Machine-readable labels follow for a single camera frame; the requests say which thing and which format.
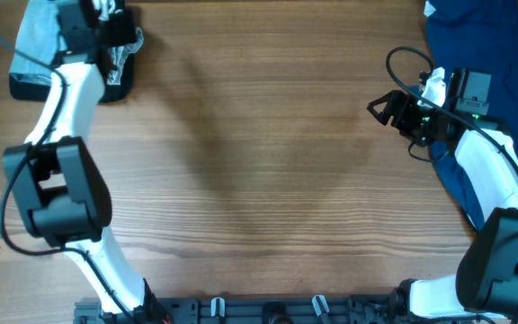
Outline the light blue denim shorts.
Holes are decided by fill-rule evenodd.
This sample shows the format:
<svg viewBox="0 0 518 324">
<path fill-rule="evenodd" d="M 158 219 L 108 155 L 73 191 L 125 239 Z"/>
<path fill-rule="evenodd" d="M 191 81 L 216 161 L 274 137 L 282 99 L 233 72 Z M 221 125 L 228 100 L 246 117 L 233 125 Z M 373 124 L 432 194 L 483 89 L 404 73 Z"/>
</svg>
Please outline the light blue denim shorts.
<svg viewBox="0 0 518 324">
<path fill-rule="evenodd" d="M 64 50 L 67 47 L 65 41 L 59 37 L 57 14 L 57 7 L 50 1 L 30 0 L 24 11 L 15 47 L 29 56 L 49 64 L 58 50 Z M 118 86 L 122 83 L 124 65 L 128 57 L 137 53 L 143 45 L 143 31 L 139 27 L 133 27 L 132 30 L 136 37 L 135 41 L 125 41 L 121 46 L 108 48 L 112 64 L 116 67 L 108 75 L 107 84 L 109 86 Z M 48 86 L 50 84 L 48 69 L 18 55 L 13 57 L 9 76 L 17 81 L 35 85 Z"/>
</svg>

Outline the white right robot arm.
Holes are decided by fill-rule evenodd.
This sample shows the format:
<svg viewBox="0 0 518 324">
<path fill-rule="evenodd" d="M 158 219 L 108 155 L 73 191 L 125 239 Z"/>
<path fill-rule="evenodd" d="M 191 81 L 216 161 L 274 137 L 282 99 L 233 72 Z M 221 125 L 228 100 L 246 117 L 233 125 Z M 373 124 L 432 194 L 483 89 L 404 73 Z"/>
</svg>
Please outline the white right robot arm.
<svg viewBox="0 0 518 324">
<path fill-rule="evenodd" d="M 420 146 L 447 144 L 482 213 L 478 235 L 455 274 L 403 282 L 389 299 L 391 318 L 518 320 L 518 159 L 502 122 L 469 103 L 453 96 L 435 106 L 394 90 L 367 106 L 379 123 Z"/>
</svg>

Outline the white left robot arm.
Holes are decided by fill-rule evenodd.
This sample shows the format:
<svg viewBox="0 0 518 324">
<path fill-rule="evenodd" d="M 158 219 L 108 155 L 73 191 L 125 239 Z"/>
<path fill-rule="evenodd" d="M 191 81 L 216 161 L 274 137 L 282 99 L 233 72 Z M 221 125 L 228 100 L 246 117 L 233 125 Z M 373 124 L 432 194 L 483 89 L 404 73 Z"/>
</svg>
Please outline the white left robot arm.
<svg viewBox="0 0 518 324">
<path fill-rule="evenodd" d="M 104 323 L 168 323 L 170 314 L 123 255 L 112 228 L 112 199 L 86 146 L 110 75 L 124 74 L 111 51 L 138 40 L 122 1 L 57 1 L 58 47 L 49 94 L 35 128 L 4 151 L 7 185 L 0 235 L 33 257 L 64 254 L 97 293 Z"/>
</svg>

